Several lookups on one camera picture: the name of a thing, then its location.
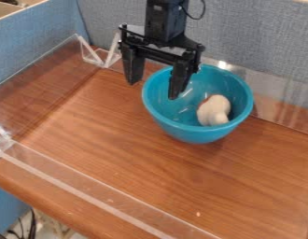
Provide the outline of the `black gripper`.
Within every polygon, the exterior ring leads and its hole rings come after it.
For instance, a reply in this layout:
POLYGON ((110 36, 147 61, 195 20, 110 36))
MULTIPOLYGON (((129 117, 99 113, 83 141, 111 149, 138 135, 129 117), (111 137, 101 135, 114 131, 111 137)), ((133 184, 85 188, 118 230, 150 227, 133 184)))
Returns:
POLYGON ((185 35, 183 22, 147 22, 143 26, 123 23, 119 30, 126 82, 133 85, 142 80, 146 59, 173 65, 167 98, 177 99, 199 69, 205 46, 185 35))

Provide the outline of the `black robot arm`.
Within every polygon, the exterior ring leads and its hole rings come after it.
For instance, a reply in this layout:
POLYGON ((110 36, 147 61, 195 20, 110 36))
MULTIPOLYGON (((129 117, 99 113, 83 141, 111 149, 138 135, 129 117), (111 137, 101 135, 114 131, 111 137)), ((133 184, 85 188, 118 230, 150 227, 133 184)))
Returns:
POLYGON ((126 82, 133 85, 143 77, 145 60, 173 66, 167 98, 183 92, 189 79, 199 71, 205 46, 185 36, 189 0, 146 0, 143 26, 122 23, 118 49, 122 54, 126 82))

